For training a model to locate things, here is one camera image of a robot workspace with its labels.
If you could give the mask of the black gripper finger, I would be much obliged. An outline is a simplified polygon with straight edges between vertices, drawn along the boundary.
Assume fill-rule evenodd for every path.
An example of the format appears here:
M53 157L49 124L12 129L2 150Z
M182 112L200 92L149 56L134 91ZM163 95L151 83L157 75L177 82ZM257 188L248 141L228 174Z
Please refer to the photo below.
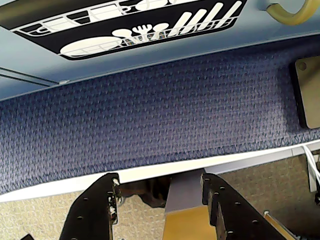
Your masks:
M92 183L71 205L61 240L112 240L120 201L118 173L107 173Z
M267 212L260 214L237 190L213 174L201 176L202 204L218 240L292 240L293 235Z

